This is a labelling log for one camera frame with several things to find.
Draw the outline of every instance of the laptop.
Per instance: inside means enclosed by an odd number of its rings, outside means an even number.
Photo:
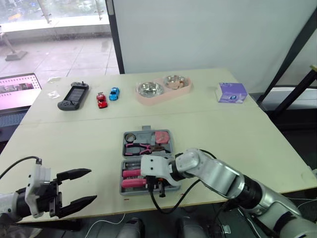
[[[10,139],[40,92],[34,73],[0,77],[0,142]]]

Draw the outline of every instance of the stainless steel bowl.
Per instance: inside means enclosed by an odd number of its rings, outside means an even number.
[[[152,98],[164,93],[162,85],[155,82],[142,83],[137,88],[138,93],[146,98]]]
[[[167,88],[176,90],[188,86],[187,79],[180,75],[170,75],[164,78],[164,85]]]

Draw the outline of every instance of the white cable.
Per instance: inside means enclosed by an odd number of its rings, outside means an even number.
[[[107,223],[110,223],[110,224],[113,224],[113,225],[118,225],[118,224],[120,224],[120,223],[123,221],[124,217],[125,217],[125,213],[123,214],[123,217],[121,218],[121,220],[120,220],[119,222],[117,222],[117,223],[115,223],[115,222],[110,222],[110,221],[107,221],[107,220],[98,220],[98,221],[96,221],[96,222],[93,223],[93,224],[91,225],[91,227],[89,228],[89,230],[88,230],[88,232],[87,232],[85,238],[88,237],[88,234],[89,234],[90,230],[91,230],[92,227],[93,227],[95,224],[97,224],[98,222],[107,222]]]
[[[313,201],[315,198],[292,198],[292,197],[287,197],[288,199],[292,200],[306,200],[306,201]]]
[[[313,200],[311,200],[311,201],[304,202],[304,203],[298,205],[297,209],[300,208],[301,206],[303,206],[303,205],[306,204],[306,203],[310,203],[310,202],[314,202],[314,201],[317,201],[317,199],[313,199]]]
[[[258,235],[259,237],[261,237],[260,234],[258,233],[257,229],[254,227],[253,222],[252,222],[249,218],[247,218],[247,220],[250,222],[251,226],[253,227],[253,229],[254,229],[254,231],[257,233],[257,235]]]
[[[239,208],[238,208],[238,211],[240,212],[241,216],[245,217]],[[248,220],[250,225],[253,227],[253,229],[254,229],[255,233],[258,235],[258,237],[261,237],[260,234],[258,233],[257,229],[255,228],[255,226],[253,225],[253,222],[249,218],[247,218],[247,217],[245,217],[245,218]]]

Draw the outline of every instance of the gray tool case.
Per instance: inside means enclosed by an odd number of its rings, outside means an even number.
[[[162,151],[153,151],[151,153],[151,155],[158,155],[158,156],[163,156],[166,159],[169,160],[174,160],[174,156],[173,156],[173,142],[172,142],[172,136],[169,130],[152,130],[151,126],[147,125],[147,126],[142,126],[142,130],[140,131],[128,131],[125,132],[123,134],[123,147],[122,147],[122,156],[125,158],[125,160],[122,161],[121,164],[121,172],[120,172],[120,185],[119,185],[119,191],[120,194],[123,196],[128,196],[128,195],[140,195],[140,194],[145,194],[148,193],[148,190],[145,186],[143,187],[129,187],[129,188],[123,188],[121,186],[124,178],[123,178],[123,171],[124,170],[137,170],[141,168],[141,157],[142,155],[138,155],[138,156],[126,156],[125,152],[127,153],[138,153],[140,151],[142,151],[142,149],[140,148],[125,148],[126,144],[128,144],[129,142],[127,142],[125,140],[125,136],[128,134],[133,134],[135,136],[135,140],[133,141],[133,143],[141,143],[141,144],[151,144],[151,145],[155,145],[156,144],[156,138],[155,138],[155,132],[156,131],[166,131],[169,135],[169,141],[167,144],[160,144],[160,146],[163,146],[168,152],[166,152],[165,150]],[[165,186],[165,192],[167,191],[175,191],[178,190],[180,188],[180,186],[171,186],[169,184],[167,184]],[[154,192],[159,192],[159,188],[156,187],[156,189],[154,189]]]

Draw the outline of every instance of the red toy car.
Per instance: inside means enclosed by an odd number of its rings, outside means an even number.
[[[106,108],[108,106],[108,103],[106,101],[106,96],[103,93],[98,93],[97,102],[98,102],[99,108]]]

